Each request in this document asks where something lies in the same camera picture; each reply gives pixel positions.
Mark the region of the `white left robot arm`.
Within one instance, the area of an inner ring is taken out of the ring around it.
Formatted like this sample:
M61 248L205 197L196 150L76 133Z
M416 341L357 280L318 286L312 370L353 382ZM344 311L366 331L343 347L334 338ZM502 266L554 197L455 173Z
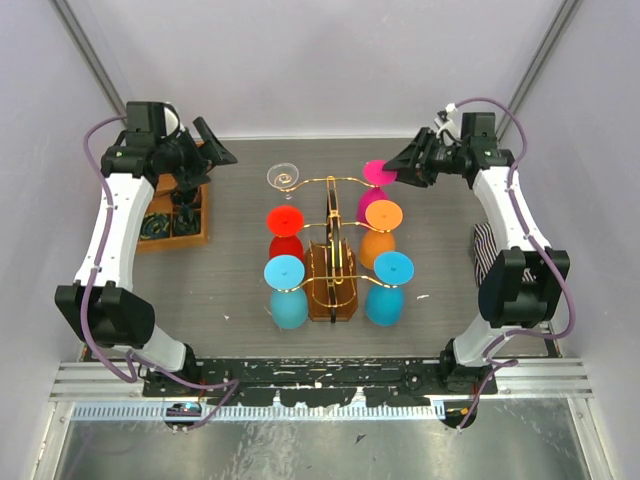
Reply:
M210 171L233 165L236 157L203 117L187 128L166 102L130 101L120 116L124 127L101 158L91 137L111 124L103 120L83 138L101 200L84 259L68 285L59 285L54 303L67 323L116 377L134 383L135 366L159 372L178 396L203 388L193 349L156 324L153 306L133 291L133 267L145 213L161 176L181 190L209 183Z

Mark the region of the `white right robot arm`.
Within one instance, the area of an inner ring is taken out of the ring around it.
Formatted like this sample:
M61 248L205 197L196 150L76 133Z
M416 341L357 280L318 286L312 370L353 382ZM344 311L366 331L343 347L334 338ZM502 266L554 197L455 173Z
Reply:
M513 153L500 147L492 112L472 112L455 124L450 109L438 112L385 170L397 181L427 188L441 174L462 177L482 205L497 255L478 290L478 314L442 350L438 381L459 394L494 367L494 355L516 336L543 337L566 284L570 259L538 235L519 186Z

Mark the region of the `striped black white cloth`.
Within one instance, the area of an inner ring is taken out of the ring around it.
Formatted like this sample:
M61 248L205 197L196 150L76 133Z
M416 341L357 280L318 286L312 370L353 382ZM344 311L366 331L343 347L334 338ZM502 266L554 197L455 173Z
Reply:
M482 284L497 256L498 250L490 223L475 224L472 237L472 258L477 286Z

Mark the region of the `red plastic wine glass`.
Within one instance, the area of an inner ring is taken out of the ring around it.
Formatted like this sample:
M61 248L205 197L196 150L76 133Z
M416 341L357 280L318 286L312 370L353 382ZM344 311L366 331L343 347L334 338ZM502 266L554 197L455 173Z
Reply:
M304 226L304 215L299 209L290 205L277 206L267 215L266 225L274 236L269 245L269 259L290 255L304 261L304 247L298 237Z

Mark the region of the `clear champagne glass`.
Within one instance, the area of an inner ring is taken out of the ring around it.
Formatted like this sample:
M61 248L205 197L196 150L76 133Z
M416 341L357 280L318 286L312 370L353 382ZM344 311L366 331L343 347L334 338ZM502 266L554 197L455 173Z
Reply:
M299 180L299 170L292 163L278 163L268 170L266 178L271 187L281 192L284 198L290 201L293 198L293 188Z

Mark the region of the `wooden compartment tray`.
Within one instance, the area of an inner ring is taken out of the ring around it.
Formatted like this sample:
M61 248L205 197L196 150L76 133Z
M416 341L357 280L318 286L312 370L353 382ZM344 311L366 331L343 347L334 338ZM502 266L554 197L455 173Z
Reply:
M209 240L204 219L208 186L179 191L168 175L157 177L152 200L143 216L138 253L199 247Z

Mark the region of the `pink plastic wine glass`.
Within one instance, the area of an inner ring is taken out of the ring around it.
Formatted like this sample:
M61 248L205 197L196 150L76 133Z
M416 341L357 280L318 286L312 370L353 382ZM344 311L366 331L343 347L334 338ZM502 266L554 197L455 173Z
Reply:
M384 169L385 164L385 160L376 159L367 162L363 167L364 180L371 184L371 187L361 195L358 202L356 218L361 223L366 223L365 212L371 203L377 200L389 199L384 187L396 180L397 173L395 171L386 171Z

